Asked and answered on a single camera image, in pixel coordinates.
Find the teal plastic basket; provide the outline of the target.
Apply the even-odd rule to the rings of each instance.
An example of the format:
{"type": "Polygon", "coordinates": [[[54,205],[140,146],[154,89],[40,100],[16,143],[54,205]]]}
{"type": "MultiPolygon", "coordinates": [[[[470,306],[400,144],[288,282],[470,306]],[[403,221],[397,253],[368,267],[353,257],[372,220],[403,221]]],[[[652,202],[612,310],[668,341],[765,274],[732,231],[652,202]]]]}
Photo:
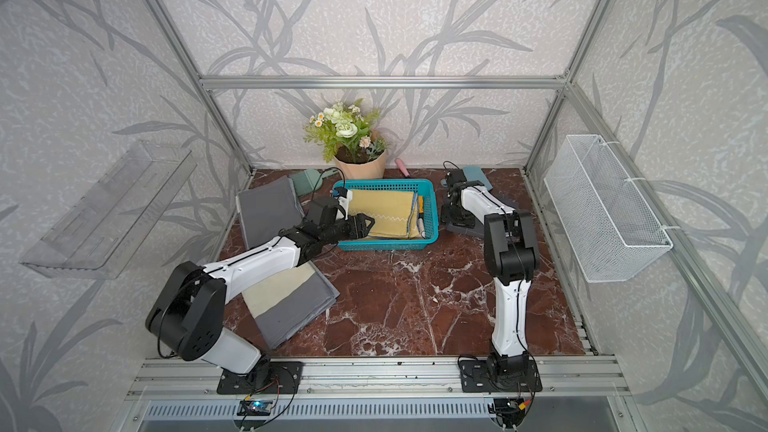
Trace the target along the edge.
{"type": "Polygon", "coordinates": [[[422,250],[434,243],[438,238],[438,213],[434,186],[426,179],[377,179],[377,180],[348,180],[337,182],[336,187],[346,187],[351,193],[353,189],[412,191],[424,197],[426,237],[405,240],[364,239],[346,240],[339,243],[344,251],[390,251],[390,250],[422,250]]]}

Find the pale yellow zigzag pillowcase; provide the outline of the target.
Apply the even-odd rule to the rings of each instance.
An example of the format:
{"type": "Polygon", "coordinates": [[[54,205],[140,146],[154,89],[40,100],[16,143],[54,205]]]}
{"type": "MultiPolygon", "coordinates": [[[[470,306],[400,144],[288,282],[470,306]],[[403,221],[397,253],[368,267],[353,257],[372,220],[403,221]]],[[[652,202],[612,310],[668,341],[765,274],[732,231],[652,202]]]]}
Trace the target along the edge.
{"type": "Polygon", "coordinates": [[[420,238],[418,200],[412,191],[352,190],[351,214],[365,214],[374,219],[368,237],[405,240],[420,238]]]}

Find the grey and beige pillowcase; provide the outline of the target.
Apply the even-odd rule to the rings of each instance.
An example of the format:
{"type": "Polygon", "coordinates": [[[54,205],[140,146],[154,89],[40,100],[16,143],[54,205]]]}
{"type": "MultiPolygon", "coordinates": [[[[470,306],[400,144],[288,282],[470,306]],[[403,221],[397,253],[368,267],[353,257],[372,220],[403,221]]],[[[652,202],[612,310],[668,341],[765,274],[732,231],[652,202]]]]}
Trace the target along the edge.
{"type": "Polygon", "coordinates": [[[264,341],[272,350],[324,314],[339,295],[312,262],[277,273],[242,293],[264,341]]]}

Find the dark grey checked pillowcase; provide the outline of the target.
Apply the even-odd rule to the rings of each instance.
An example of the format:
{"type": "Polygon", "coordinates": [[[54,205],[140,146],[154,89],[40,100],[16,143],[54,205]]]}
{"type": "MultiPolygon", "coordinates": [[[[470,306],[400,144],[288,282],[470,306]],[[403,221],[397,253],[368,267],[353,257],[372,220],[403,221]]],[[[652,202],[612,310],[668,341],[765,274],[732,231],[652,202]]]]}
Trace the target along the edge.
{"type": "Polygon", "coordinates": [[[470,187],[442,204],[440,221],[451,232],[482,238],[487,215],[511,215],[515,211],[486,188],[470,187]]]}

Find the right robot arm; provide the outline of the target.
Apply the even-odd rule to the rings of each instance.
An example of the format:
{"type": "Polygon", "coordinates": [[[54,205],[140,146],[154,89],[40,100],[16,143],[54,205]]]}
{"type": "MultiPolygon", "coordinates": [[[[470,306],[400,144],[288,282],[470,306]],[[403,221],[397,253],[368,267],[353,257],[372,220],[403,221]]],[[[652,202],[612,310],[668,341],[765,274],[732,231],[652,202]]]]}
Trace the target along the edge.
{"type": "Polygon", "coordinates": [[[495,286],[489,375],[521,374],[530,362],[525,337],[527,296],[540,263],[533,216],[496,198],[455,164],[447,162],[445,169],[447,192],[440,221],[456,232],[483,232],[485,267],[495,286]]]}

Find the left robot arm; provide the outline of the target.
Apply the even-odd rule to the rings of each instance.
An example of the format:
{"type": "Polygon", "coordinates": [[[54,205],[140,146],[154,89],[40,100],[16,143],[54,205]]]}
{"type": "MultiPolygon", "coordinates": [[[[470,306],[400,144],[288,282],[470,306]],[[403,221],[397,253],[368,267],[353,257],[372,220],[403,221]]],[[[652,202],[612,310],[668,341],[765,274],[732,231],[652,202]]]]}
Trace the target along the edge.
{"type": "Polygon", "coordinates": [[[302,221],[266,243],[227,260],[177,265],[145,320],[170,357],[201,359],[246,375],[256,371],[261,351],[224,327],[225,306],[246,289],[320,255],[327,245],[362,239],[376,220],[348,211],[349,198],[321,197],[309,204],[302,221]]]}

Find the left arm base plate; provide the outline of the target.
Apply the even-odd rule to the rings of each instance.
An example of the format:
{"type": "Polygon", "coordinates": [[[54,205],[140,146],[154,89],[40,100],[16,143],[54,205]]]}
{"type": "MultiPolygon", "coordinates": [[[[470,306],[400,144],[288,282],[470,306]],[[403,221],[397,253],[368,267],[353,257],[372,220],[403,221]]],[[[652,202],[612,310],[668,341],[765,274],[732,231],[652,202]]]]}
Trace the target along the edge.
{"type": "Polygon", "coordinates": [[[291,395],[300,385],[303,366],[300,361],[261,361],[247,374],[235,374],[224,369],[216,393],[291,395]]]}

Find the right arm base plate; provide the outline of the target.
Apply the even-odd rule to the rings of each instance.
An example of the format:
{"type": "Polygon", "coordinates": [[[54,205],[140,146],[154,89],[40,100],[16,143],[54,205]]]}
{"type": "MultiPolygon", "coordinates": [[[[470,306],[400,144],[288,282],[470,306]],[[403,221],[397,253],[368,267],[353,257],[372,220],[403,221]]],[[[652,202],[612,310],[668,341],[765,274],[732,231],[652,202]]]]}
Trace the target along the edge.
{"type": "Polygon", "coordinates": [[[457,366],[461,388],[466,393],[538,393],[543,389],[537,362],[527,352],[518,356],[493,353],[485,359],[459,356],[457,366]]]}

